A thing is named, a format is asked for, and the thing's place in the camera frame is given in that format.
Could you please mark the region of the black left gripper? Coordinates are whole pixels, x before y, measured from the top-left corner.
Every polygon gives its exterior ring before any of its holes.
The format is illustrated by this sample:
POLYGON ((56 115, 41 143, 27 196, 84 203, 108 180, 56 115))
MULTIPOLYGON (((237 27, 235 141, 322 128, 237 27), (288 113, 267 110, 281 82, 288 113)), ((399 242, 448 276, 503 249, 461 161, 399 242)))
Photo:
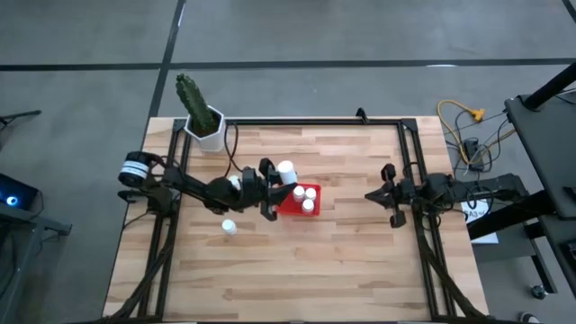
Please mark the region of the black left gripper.
POLYGON ((293 195, 298 185, 291 183, 273 187, 279 177, 276 165, 267 157, 260 160, 258 169, 249 166, 242 169, 243 197, 247 199, 248 205, 259 207, 261 215, 268 221, 277 220, 275 206, 293 195))

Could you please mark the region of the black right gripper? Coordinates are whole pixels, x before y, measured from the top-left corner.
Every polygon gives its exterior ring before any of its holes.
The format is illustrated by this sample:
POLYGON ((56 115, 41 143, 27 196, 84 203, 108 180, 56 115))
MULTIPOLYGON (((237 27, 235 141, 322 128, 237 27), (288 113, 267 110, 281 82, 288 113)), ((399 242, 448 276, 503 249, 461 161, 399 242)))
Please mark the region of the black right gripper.
POLYGON ((380 188, 366 193, 364 198, 381 205, 385 209, 391 209, 391 226, 393 228, 402 227, 406 224, 406 217, 405 212, 400 209, 400 205, 411 204, 415 197, 414 184, 409 178, 401 179, 398 183, 395 183, 396 169, 393 164, 386 164, 381 170, 381 176, 384 184, 380 188))

